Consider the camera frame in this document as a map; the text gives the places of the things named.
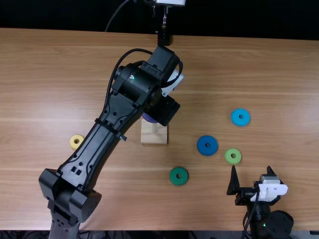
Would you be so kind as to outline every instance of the lime green ring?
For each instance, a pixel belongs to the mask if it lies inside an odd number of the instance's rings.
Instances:
[[[188,171],[182,167],[173,168],[169,174],[169,179],[175,186],[182,186],[187,183]]]
[[[225,159],[229,164],[238,164],[241,161],[241,153],[236,148],[230,148],[225,152]]]

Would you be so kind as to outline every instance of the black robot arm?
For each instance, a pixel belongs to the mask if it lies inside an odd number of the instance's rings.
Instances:
[[[270,206],[280,200],[280,195],[287,192],[279,192],[281,187],[285,189],[286,185],[270,166],[267,167],[267,174],[262,174],[259,181],[254,182],[253,187],[240,187],[236,168],[232,166],[227,195],[236,195],[236,206],[247,207],[241,239],[248,238],[246,235],[248,226],[250,226],[252,239],[287,239],[289,237],[294,225],[293,217],[284,211],[271,212],[270,210]]]
[[[93,188],[106,160],[144,112],[162,125],[175,115],[180,105],[162,96],[161,88],[178,64],[174,52],[157,47],[148,62],[116,67],[113,91],[83,143],[57,170],[45,169],[39,178],[52,214],[50,239],[76,239],[80,223],[101,200]]]

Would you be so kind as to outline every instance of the wooden block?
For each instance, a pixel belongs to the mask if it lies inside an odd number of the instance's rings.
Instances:
[[[141,143],[167,144],[167,126],[142,119]]]

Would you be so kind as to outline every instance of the white bracket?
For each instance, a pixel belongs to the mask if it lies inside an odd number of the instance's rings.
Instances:
[[[167,82],[174,80],[177,76],[178,76],[178,70],[174,70]],[[179,86],[179,84],[183,82],[183,80],[184,80],[184,75],[181,74],[179,78],[174,82],[174,84],[161,89],[162,90],[161,95],[164,97],[168,96],[171,91],[174,91]]]
[[[260,193],[259,193],[259,199],[258,201],[263,202],[271,202],[274,200],[277,196],[285,195],[288,191],[288,186],[286,184],[267,184],[262,183],[258,184]],[[255,194],[250,201],[255,202],[256,201],[256,195]]]

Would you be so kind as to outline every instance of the black cable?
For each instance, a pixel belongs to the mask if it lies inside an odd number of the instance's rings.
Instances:
[[[147,54],[150,54],[150,55],[153,54],[151,51],[147,51],[147,50],[140,49],[140,48],[135,48],[135,49],[132,49],[132,50],[129,50],[128,52],[126,52],[126,53],[119,59],[119,61],[118,61],[118,62],[116,63],[116,65],[115,65],[115,67],[114,67],[114,69],[113,69],[113,72],[112,72],[112,74],[111,74],[111,77],[110,77],[110,81],[109,81],[109,84],[108,84],[108,89],[107,89],[107,91],[106,91],[104,106],[107,104],[107,102],[108,102],[108,100],[109,100],[109,97],[110,97],[109,95],[110,95],[110,92],[111,92],[112,82],[113,82],[115,73],[116,73],[118,67],[120,66],[120,63],[125,59],[125,57],[127,57],[128,55],[130,55],[131,53],[136,52],[136,51],[144,52],[144,53],[147,53]]]
[[[259,191],[257,192],[256,201],[255,201],[255,203],[254,203],[253,210],[251,210],[251,213],[250,213],[250,216],[249,216],[249,218],[248,218],[248,221],[246,222],[246,225],[245,225],[243,234],[241,235],[241,239],[244,239],[244,237],[246,236],[246,232],[247,232],[248,226],[249,226],[250,221],[251,221],[251,219],[253,218],[253,215],[254,215],[254,213],[255,213],[255,209],[256,209],[256,205],[257,205],[257,203],[258,203],[258,199],[259,199]]]
[[[30,233],[28,233],[25,237],[24,237],[24,239],[27,239],[29,236],[31,236],[32,234],[35,234],[35,233],[37,233],[38,231],[32,231],[32,232],[30,232]]]
[[[128,3],[129,1],[130,1],[130,0],[125,0],[124,2],[122,2],[121,5],[119,5],[119,7],[116,9],[116,11],[115,11],[115,12],[113,13],[113,15],[111,16],[111,18],[110,18],[108,24],[106,25],[105,30],[104,30],[105,32],[108,31],[109,26],[110,26],[112,20],[114,19],[114,17],[116,16],[116,14],[118,14],[119,10],[121,10],[121,8],[122,8],[126,3]]]
[[[247,212],[246,212],[246,214],[245,214],[245,216],[244,216],[244,219],[243,219],[243,228],[245,228],[246,219],[247,219]]]
[[[246,219],[247,219],[247,212],[245,213],[245,216],[244,216],[244,219],[243,219],[243,228],[245,228]],[[245,235],[246,239],[250,239],[248,236],[251,237],[251,235],[248,232],[246,232],[246,235]]]
[[[197,236],[195,235],[195,233],[193,231],[190,231],[191,235],[193,236],[194,239],[197,239]]]
[[[88,232],[89,232],[89,231],[84,231],[84,232],[81,232],[81,233],[78,232],[78,234],[79,234],[79,235],[83,235],[83,234],[86,234],[86,233],[88,233]]]
[[[178,70],[178,75],[176,76],[176,78],[175,78],[174,80],[171,80],[171,81],[166,82],[165,84],[163,84],[163,85],[161,86],[162,88],[171,86],[171,85],[174,84],[175,81],[177,81],[177,79],[180,77],[181,72],[183,71],[183,62],[180,61],[180,62],[178,63],[178,66],[179,66],[179,70]]]

